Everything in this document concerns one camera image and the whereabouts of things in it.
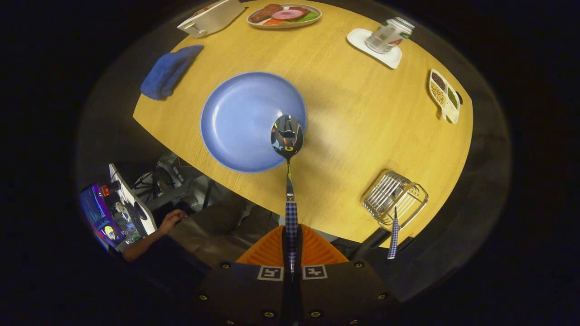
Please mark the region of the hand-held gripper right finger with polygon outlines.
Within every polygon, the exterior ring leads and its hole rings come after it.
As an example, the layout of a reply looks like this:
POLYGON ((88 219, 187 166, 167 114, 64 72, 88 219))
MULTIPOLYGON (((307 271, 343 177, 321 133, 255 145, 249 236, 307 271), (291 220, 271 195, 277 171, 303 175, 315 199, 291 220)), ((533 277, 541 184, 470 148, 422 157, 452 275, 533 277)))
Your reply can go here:
POLYGON ((399 309, 390 286, 375 272, 367 254, 389 231, 376 230, 349 256, 302 225, 299 326, 381 326, 399 309))

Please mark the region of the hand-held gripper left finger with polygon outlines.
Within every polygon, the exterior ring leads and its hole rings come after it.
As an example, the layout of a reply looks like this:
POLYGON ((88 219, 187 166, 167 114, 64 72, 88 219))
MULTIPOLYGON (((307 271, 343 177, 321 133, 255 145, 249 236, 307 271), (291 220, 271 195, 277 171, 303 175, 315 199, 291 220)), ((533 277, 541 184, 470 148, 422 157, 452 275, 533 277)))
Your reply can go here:
POLYGON ((198 286, 201 326, 275 326, 282 306, 287 264, 281 225, 260 239, 241 264, 223 261, 198 286))

